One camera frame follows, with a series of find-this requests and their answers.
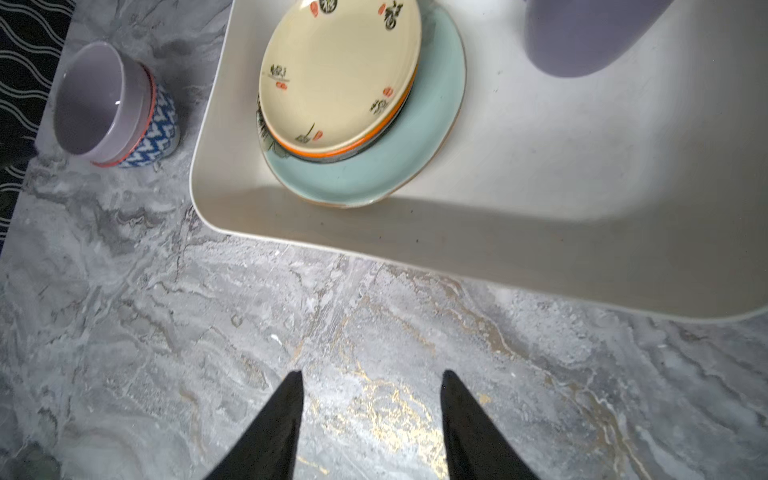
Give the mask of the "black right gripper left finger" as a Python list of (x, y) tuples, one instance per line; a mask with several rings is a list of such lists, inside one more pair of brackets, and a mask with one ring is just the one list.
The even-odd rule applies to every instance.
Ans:
[(206, 479), (293, 479), (303, 404), (302, 373), (290, 371)]

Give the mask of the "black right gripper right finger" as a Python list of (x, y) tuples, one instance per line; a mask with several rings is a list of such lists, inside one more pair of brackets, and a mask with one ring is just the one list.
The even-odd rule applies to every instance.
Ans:
[(440, 402), (450, 479), (538, 479), (452, 370)]

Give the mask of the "orange plate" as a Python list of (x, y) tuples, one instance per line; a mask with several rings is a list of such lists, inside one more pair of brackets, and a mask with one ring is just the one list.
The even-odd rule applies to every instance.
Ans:
[(258, 110), (256, 114), (256, 119), (258, 124), (258, 131), (260, 135), (261, 148), (264, 152), (269, 150), (274, 150), (277, 156), (280, 158), (287, 158), (288, 156), (293, 156), (295, 158), (298, 158), (301, 161), (305, 161), (313, 164), (331, 164), (331, 163), (336, 163), (336, 162), (340, 162), (340, 161), (352, 158), (355, 155), (358, 155), (363, 151), (365, 151), (366, 149), (368, 149), (369, 147), (371, 147), (376, 141), (379, 140), (379, 138), (382, 135), (384, 135), (387, 132), (390, 126), (396, 121), (397, 117), (399, 116), (403, 107), (406, 105), (408, 98), (412, 92), (417, 73), (418, 71), (415, 71), (415, 73), (411, 77), (409, 83), (407, 84), (405, 92), (403, 93), (403, 96), (396, 103), (395, 109), (367, 137), (363, 138), (361, 141), (355, 144), (352, 144), (349, 148), (341, 152), (338, 152), (330, 156), (325, 156), (325, 157), (315, 158), (315, 157), (299, 154), (288, 149), (283, 144), (281, 144), (273, 135), (273, 133), (269, 130), (266, 124), (266, 117), (264, 116), (261, 108), (261, 101), (258, 101), (257, 103)]

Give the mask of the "mint green flower plate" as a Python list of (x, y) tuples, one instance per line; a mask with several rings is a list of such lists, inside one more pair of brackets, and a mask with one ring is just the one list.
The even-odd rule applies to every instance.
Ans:
[(466, 58), (459, 30), (441, 5), (421, 1), (424, 36), (415, 85), (393, 124), (371, 146), (344, 161), (301, 160), (259, 125), (260, 149), (277, 180), (310, 203), (358, 208), (410, 182), (434, 158), (459, 115)]

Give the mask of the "lavender patterned bowl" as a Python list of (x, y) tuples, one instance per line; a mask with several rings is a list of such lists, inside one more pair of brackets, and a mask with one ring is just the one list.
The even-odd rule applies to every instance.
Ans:
[(100, 168), (149, 166), (181, 139), (170, 92), (146, 65), (104, 41), (83, 47), (65, 69), (53, 130), (70, 157)]

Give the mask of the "cream painted plate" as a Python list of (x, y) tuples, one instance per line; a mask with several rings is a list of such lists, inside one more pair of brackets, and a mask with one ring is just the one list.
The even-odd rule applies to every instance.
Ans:
[(310, 157), (367, 137), (417, 71), (422, 17), (415, 1), (297, 1), (277, 24), (261, 65), (266, 124)]

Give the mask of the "purple mug white inside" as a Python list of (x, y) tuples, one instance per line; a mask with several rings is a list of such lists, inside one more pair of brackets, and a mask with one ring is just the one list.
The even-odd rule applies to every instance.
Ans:
[(595, 73), (626, 53), (671, 4), (671, 0), (528, 1), (527, 57), (555, 77)]

